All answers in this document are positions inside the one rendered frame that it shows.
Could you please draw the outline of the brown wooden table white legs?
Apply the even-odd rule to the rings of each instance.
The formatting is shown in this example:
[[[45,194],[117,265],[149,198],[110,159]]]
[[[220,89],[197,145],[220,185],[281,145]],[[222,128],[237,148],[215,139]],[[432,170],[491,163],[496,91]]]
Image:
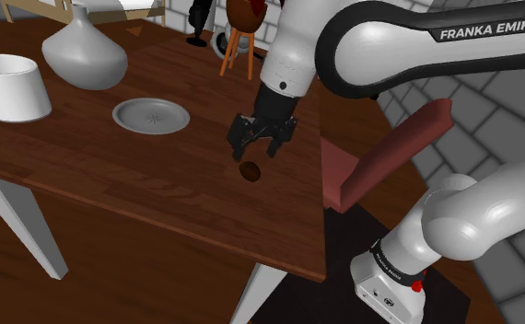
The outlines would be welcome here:
[[[0,53],[34,60],[52,103],[40,121],[0,122],[0,179],[325,279],[319,84],[298,103],[294,137],[275,157],[264,140],[248,146],[245,158],[262,171],[250,182],[227,133],[236,114],[251,113],[257,80],[236,70],[220,76],[210,50],[188,45],[178,31],[131,20],[101,26],[127,53],[125,77],[108,90],[82,90],[41,54],[60,27],[47,18],[0,21]],[[190,122],[170,134],[128,131],[112,111],[133,98],[177,103]]]

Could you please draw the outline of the black stand with round foot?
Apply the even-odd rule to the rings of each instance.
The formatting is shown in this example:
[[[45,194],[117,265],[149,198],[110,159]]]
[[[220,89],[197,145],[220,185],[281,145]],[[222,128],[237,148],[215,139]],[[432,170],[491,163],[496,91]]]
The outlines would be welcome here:
[[[205,40],[200,38],[208,16],[211,11],[211,6],[215,0],[193,0],[189,9],[188,22],[194,28],[194,33],[191,37],[186,39],[186,42],[196,47],[206,47]]]

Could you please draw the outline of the light wooden frame furniture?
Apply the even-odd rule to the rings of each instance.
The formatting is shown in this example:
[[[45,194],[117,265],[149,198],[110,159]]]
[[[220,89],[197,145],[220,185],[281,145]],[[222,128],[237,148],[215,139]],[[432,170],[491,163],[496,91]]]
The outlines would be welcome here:
[[[124,20],[161,17],[165,26],[166,0],[0,0],[6,20],[13,23],[11,7],[22,9],[40,17],[68,24],[72,18],[72,5],[87,8],[88,18],[93,24]]]

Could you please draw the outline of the grey bulbous vase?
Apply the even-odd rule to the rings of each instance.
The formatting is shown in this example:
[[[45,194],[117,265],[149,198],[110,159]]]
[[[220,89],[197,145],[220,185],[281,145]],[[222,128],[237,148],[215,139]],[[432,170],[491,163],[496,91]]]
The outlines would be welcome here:
[[[95,28],[88,9],[71,4],[73,18],[43,41],[46,63],[67,83],[86,90],[105,90],[121,82],[128,68],[125,50]]]

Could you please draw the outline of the white mug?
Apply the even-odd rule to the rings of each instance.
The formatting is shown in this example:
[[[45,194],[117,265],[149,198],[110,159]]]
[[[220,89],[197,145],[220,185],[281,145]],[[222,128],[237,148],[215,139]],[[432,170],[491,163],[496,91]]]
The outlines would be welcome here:
[[[35,61],[0,53],[0,122],[33,122],[52,112]]]

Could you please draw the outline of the wooden stool orange legs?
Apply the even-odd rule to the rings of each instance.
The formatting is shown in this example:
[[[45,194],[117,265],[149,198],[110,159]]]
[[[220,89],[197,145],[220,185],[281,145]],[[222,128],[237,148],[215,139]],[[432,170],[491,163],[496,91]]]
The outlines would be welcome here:
[[[248,38],[248,79],[252,80],[254,58],[254,33],[263,23],[268,5],[264,0],[227,0],[227,20],[231,27],[225,57],[220,68],[223,76],[227,68],[232,68],[241,36]]]

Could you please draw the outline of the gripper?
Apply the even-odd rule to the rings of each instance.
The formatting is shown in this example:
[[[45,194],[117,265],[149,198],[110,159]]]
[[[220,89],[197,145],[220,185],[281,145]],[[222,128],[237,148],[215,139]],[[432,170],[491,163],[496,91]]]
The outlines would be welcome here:
[[[279,94],[261,82],[253,104],[250,117],[237,114],[227,133],[227,141],[232,148],[232,158],[240,162],[245,148],[255,139],[270,137],[267,155],[275,157],[285,142],[290,142],[298,120],[293,117],[299,102],[298,97]]]

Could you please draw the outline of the white round object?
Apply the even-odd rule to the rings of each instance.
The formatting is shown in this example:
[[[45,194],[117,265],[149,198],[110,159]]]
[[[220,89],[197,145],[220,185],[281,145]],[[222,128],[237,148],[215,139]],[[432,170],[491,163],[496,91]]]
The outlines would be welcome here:
[[[226,50],[230,39],[230,33],[231,27],[229,25],[227,25],[224,29],[217,28],[210,40],[211,47],[220,59],[223,59],[226,55]],[[249,52],[250,38],[248,36],[241,35],[237,47],[237,54],[247,54]]]

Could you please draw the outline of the brown egg-shaped object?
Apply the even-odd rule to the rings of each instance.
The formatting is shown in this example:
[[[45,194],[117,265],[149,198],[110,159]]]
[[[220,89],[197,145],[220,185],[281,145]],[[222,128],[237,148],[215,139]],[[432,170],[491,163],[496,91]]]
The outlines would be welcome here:
[[[245,180],[250,182],[256,182],[262,175],[258,165],[251,161],[242,162],[239,165],[239,173]]]

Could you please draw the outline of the grey round plate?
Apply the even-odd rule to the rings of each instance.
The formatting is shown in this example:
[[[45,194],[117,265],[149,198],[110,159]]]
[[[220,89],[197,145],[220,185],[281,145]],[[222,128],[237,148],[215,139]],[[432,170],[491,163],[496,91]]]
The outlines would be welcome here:
[[[183,106],[160,98],[128,99],[113,109],[112,118],[128,131],[149,135],[176,133],[191,119]]]

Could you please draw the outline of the red chair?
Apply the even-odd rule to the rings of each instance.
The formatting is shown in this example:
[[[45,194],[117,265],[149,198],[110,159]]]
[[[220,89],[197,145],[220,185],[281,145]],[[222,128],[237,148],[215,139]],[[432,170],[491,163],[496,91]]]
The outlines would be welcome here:
[[[452,100],[426,103],[358,158],[321,138],[323,207],[343,214],[453,127]]]

